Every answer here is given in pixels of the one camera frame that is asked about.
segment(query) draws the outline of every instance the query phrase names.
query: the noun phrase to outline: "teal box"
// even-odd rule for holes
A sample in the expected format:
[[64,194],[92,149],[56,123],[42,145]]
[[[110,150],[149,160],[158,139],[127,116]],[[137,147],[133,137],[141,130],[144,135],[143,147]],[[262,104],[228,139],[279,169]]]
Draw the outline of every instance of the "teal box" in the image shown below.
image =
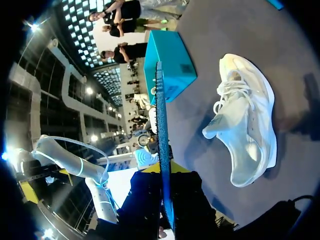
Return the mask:
[[151,94],[155,87],[156,65],[162,62],[166,103],[172,102],[197,78],[194,65],[179,34],[175,31],[152,30],[144,59],[144,75],[150,103],[156,104]]

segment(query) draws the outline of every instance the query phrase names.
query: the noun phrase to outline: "man in black shirt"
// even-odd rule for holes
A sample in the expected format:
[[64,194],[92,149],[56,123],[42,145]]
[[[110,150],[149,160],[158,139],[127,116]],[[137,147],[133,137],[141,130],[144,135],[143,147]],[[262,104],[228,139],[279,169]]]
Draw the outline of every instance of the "man in black shirt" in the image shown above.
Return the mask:
[[156,10],[162,6],[181,5],[183,0],[113,0],[104,6],[102,12],[92,12],[88,16],[90,22],[103,18],[105,24],[118,23],[115,21],[116,16],[119,19],[179,19],[181,15]]
[[144,58],[146,56],[147,43],[128,45],[124,42],[119,44],[114,51],[102,51],[100,57],[103,61],[112,58],[118,64],[129,63],[130,60]]
[[102,32],[109,32],[111,36],[123,37],[125,33],[144,33],[146,30],[162,30],[166,31],[167,28],[157,28],[151,26],[145,26],[147,24],[160,24],[160,20],[147,20],[143,18],[132,19],[125,21],[121,19],[119,23],[112,25],[104,25]]

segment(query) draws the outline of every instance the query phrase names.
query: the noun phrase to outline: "shoe sole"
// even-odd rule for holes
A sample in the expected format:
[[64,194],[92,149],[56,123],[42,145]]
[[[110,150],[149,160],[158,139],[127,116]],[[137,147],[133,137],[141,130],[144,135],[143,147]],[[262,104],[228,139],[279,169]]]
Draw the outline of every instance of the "shoe sole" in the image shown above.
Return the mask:
[[278,148],[277,147],[277,138],[276,138],[276,134],[275,134],[275,131],[273,128],[273,124],[272,124],[272,111],[273,111],[274,104],[275,104],[275,94],[274,94],[274,91],[272,90],[272,87],[271,87],[270,83],[268,82],[267,78],[263,75],[263,73],[252,62],[250,62],[248,59],[246,59],[244,57],[241,57],[241,56],[238,56],[235,54],[227,53],[224,57],[226,57],[226,56],[233,58],[233,59],[238,59],[241,62],[243,60],[245,60],[247,64],[249,64],[251,67],[253,67],[255,72],[258,73],[259,76],[261,77],[261,79],[263,80],[264,86],[265,86],[267,93],[268,93],[268,99],[269,99],[268,112],[270,114],[269,129],[270,129],[271,133],[270,133],[270,151],[269,151],[268,162],[261,164],[259,166],[259,168],[257,169],[255,175],[249,181],[247,181],[242,186],[237,186],[237,187],[245,187],[249,184],[252,184],[257,178],[259,178],[262,174],[264,174],[266,169],[273,168],[277,163],[277,148]]

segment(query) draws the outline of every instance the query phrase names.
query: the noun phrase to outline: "white sneaker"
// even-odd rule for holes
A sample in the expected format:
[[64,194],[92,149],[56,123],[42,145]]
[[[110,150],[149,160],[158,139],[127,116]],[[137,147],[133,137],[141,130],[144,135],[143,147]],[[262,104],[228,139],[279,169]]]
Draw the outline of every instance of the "white sneaker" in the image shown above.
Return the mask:
[[202,133],[226,145],[231,154],[231,183],[242,188],[276,165],[277,139],[271,120],[275,95],[262,72],[241,56],[226,54],[219,68],[221,98],[213,106],[215,117]]

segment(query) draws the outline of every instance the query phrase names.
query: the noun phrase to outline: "ceiling light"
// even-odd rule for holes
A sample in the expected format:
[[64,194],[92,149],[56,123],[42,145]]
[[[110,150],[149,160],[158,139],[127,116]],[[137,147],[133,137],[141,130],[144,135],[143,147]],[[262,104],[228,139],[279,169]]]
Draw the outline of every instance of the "ceiling light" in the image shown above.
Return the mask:
[[9,158],[9,154],[5,151],[4,153],[2,153],[1,158],[2,158],[3,160],[7,161],[8,158]]
[[93,142],[93,143],[95,143],[96,141],[98,141],[98,137],[97,137],[96,135],[92,135],[92,136],[90,137],[90,139],[91,139],[91,142]]
[[88,95],[91,95],[91,94],[94,93],[94,91],[92,90],[91,87],[87,87],[85,91],[86,91],[86,93],[87,93]]
[[32,30],[32,32],[37,31],[37,29],[38,29],[38,25],[37,25],[37,24],[31,25],[31,30]]
[[54,231],[52,231],[52,229],[49,228],[49,229],[47,229],[47,230],[44,231],[43,238],[44,238],[44,239],[45,239],[45,238],[49,238],[49,239],[50,239],[50,238],[52,238],[53,234],[54,234]]

